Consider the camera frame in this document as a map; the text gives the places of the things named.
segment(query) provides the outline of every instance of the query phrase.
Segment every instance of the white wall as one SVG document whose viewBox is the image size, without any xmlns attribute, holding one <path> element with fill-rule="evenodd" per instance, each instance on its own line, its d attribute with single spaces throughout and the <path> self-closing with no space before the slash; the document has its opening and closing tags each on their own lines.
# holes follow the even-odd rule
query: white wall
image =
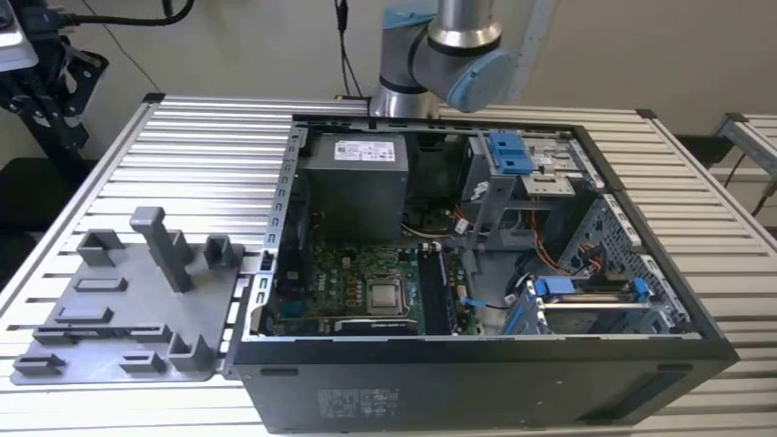
<svg viewBox="0 0 777 437">
<path fill-rule="evenodd" d="M 647 107 L 676 133 L 777 114 L 777 2 L 558 0 L 523 104 Z"/>
<path fill-rule="evenodd" d="M 102 15 L 162 16 L 159 0 L 89 2 Z M 79 0 L 54 3 L 89 14 Z M 348 2 L 348 55 L 364 93 L 378 81 L 382 12 L 388 3 L 394 2 Z M 534 0 L 498 0 L 498 19 L 506 23 L 503 47 L 510 50 L 522 44 L 532 5 Z M 178 25 L 111 28 L 166 93 L 278 98 L 332 98 L 344 93 L 332 0 L 198 0 Z M 81 26 L 71 37 L 77 47 L 101 53 L 113 63 L 85 119 L 93 135 L 87 153 L 98 157 L 152 87 L 101 25 Z M 3 138 L 14 121 L 0 118 Z M 38 153 L 26 131 L 15 129 L 10 137 L 10 144 L 0 146 L 6 155 Z"/>
</svg>

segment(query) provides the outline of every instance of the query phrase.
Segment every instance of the black cable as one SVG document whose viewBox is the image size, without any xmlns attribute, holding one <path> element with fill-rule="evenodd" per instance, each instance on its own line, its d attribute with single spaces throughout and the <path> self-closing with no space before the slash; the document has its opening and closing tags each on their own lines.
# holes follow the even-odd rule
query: black cable
<svg viewBox="0 0 777 437">
<path fill-rule="evenodd" d="M 343 84 L 346 85 L 346 94 L 351 96 L 351 87 L 348 86 L 348 74 L 346 72 L 346 46 L 343 43 L 343 34 L 340 34 L 340 68 L 343 70 Z"/>
<path fill-rule="evenodd" d="M 162 0 L 162 11 L 166 14 L 166 17 L 172 16 L 172 0 Z"/>
<path fill-rule="evenodd" d="M 756 205 L 756 209 L 754 209 L 754 212 L 752 212 L 754 217 L 758 216 L 758 213 L 762 212 L 762 209 L 764 209 L 764 204 L 767 203 L 767 199 L 768 199 L 767 196 L 762 196 L 762 199 L 759 200 L 758 205 Z"/>
<path fill-rule="evenodd" d="M 486 307 L 492 308 L 495 310 L 510 310 L 511 309 L 511 307 L 500 307 L 499 305 L 492 305 L 491 303 L 487 303 Z"/>
<path fill-rule="evenodd" d="M 740 168 L 740 165 L 743 164 L 744 157 L 746 157 L 746 154 L 743 152 L 740 159 L 738 159 L 738 163 L 734 165 L 734 168 L 731 169 L 730 177 L 727 178 L 727 182 L 724 182 L 724 188 L 727 188 L 730 186 L 731 179 L 734 178 L 734 174 L 738 172 L 738 168 Z"/>
<path fill-rule="evenodd" d="M 351 79 L 354 80 L 354 85 L 356 86 L 356 92 L 359 93 L 360 97 L 364 97 L 364 94 L 362 93 L 360 81 L 356 78 L 356 74 L 354 73 L 354 66 L 351 66 L 351 59 L 348 58 L 348 51 L 346 49 L 346 31 L 348 30 L 348 0 L 340 0 L 340 3 L 338 3 L 338 0 L 335 0 L 335 14 L 338 17 L 338 33 L 340 34 L 340 67 L 343 69 L 343 83 L 346 85 L 347 93 L 351 96 L 348 75 L 346 71 L 348 68 Z"/>
<path fill-rule="evenodd" d="M 98 12 L 93 8 L 93 6 L 89 4 L 87 0 L 82 0 L 82 3 L 87 7 L 87 9 L 91 11 L 91 13 L 95 14 L 95 15 L 98 15 Z M 155 88 L 155 90 L 160 93 L 162 92 L 162 88 L 159 88 L 158 82 L 155 82 L 155 79 L 152 79 L 152 77 L 148 74 L 148 72 L 143 69 L 143 67 L 139 64 L 139 62 L 135 60 L 135 58 L 132 57 L 132 55 L 125 49 L 125 46 L 119 42 L 119 38 L 117 38 L 117 35 L 114 34 L 114 32 L 111 31 L 111 29 L 109 28 L 109 26 L 107 25 L 103 25 L 103 27 L 106 29 L 106 32 L 109 32 L 109 35 L 111 36 L 111 39 L 114 39 L 114 42 L 117 43 L 117 46 L 119 47 L 119 50 L 122 51 L 122 53 L 125 54 L 125 56 L 127 57 L 127 59 L 131 61 L 131 63 L 138 67 L 139 71 L 142 72 L 142 74 L 148 79 L 148 82 L 151 83 L 151 85 Z"/>
<path fill-rule="evenodd" d="M 179 23 L 192 12 L 195 7 L 195 0 L 186 0 L 186 5 L 182 11 L 172 16 L 166 18 L 127 18 L 125 16 L 109 16 L 109 15 L 78 15 L 70 14 L 67 16 L 69 25 L 139 25 L 146 27 L 156 27 L 163 25 L 175 25 Z M 163 0 L 163 8 L 166 8 L 167 14 L 167 2 Z"/>
<path fill-rule="evenodd" d="M 354 85 L 356 85 L 356 92 L 359 93 L 360 97 L 364 97 L 364 94 L 362 93 L 360 81 L 356 78 L 356 74 L 354 73 L 354 67 L 351 66 L 351 59 L 348 58 L 348 52 L 346 50 L 346 41 L 343 42 L 343 55 L 346 57 L 346 64 L 348 66 L 348 71 L 351 72 L 351 78 L 354 79 Z"/>
</svg>

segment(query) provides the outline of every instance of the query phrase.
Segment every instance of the slotted aluminum surface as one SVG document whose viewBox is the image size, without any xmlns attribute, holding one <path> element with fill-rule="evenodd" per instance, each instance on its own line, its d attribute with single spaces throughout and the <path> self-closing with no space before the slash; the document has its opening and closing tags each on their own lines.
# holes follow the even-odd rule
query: slotted aluminum surface
<svg viewBox="0 0 777 437">
<path fill-rule="evenodd" d="M 202 241 L 212 232 L 228 233 L 248 246 L 243 271 L 251 273 L 291 114 L 364 111 L 363 103 L 192 97 L 168 97 L 162 104 L 142 107 L 0 294 L 0 430 L 39 430 L 58 436 L 190 435 L 192 431 L 266 435 L 240 383 L 220 376 L 203 383 L 17 387 L 9 379 L 13 359 L 27 350 L 31 327 L 45 321 L 78 268 L 79 236 L 89 228 L 114 227 L 126 241 L 138 240 L 129 227 L 136 205 L 164 207 L 170 227 L 182 229 L 190 241 Z M 491 107 L 463 115 L 444 107 L 442 113 L 444 118 L 588 128 L 743 361 L 630 430 L 435 435 L 776 435 L 775 242 L 662 124 L 634 111 L 602 109 Z M 226 340 L 231 336 L 227 329 Z"/>
</svg>

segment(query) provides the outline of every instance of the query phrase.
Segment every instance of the gray plastic peg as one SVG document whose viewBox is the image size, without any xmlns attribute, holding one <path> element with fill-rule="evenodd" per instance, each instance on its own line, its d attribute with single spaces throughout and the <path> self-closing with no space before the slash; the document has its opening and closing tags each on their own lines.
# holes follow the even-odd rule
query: gray plastic peg
<svg viewBox="0 0 777 437">
<path fill-rule="evenodd" d="M 164 218 L 166 210 L 163 208 L 138 207 L 130 218 L 130 226 L 143 234 L 151 256 L 168 279 L 172 290 L 176 293 L 186 293 L 192 289 L 192 278 L 186 272 L 182 251 L 176 250 L 171 234 L 162 223 Z"/>
</svg>

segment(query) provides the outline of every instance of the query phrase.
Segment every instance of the barcode label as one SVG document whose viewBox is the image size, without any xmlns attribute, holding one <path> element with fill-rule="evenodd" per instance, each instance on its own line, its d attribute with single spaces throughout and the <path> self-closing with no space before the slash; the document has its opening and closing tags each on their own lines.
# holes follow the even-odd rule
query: barcode label
<svg viewBox="0 0 777 437">
<path fill-rule="evenodd" d="M 394 143 L 388 141 L 338 141 L 335 143 L 336 161 L 394 162 Z"/>
</svg>

